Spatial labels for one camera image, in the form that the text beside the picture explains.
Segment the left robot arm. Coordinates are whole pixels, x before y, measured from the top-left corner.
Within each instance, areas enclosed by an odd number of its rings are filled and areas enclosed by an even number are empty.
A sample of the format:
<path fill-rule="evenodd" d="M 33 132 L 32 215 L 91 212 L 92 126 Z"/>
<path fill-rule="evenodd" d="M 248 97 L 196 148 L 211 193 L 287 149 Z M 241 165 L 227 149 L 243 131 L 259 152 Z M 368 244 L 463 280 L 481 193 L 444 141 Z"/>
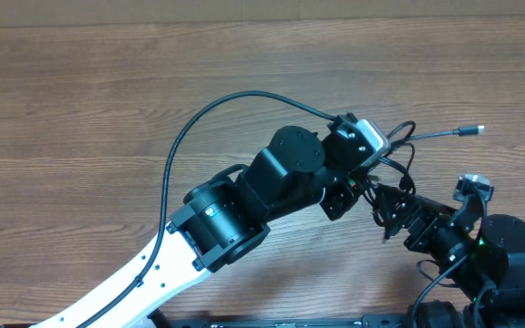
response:
<path fill-rule="evenodd" d="M 320 205 L 337 220 L 365 190 L 362 174 L 388 147 L 365 123 L 325 139 L 280 128 L 249 165 L 229 167 L 191 190 L 182 206 L 120 270 L 44 327 L 134 327 L 172 297 L 258 247 L 272 220 Z"/>

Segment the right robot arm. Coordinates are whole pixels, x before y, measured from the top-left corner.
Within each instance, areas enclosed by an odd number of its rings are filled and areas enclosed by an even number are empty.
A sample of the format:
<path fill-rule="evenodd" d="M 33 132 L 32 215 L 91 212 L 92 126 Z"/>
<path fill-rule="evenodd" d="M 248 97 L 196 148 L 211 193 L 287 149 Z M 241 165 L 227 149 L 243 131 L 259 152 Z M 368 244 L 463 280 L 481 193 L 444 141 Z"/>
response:
<path fill-rule="evenodd" d="M 439 275 L 470 299 L 462 313 L 446 302 L 418 297 L 410 307 L 410 327 L 525 327 L 525 221 L 489 215 L 493 194 L 487 182 L 460 179 L 454 191 L 459 209 L 380 184 L 375 216 L 386 239 L 405 229 L 409 251 L 428 254 Z"/>

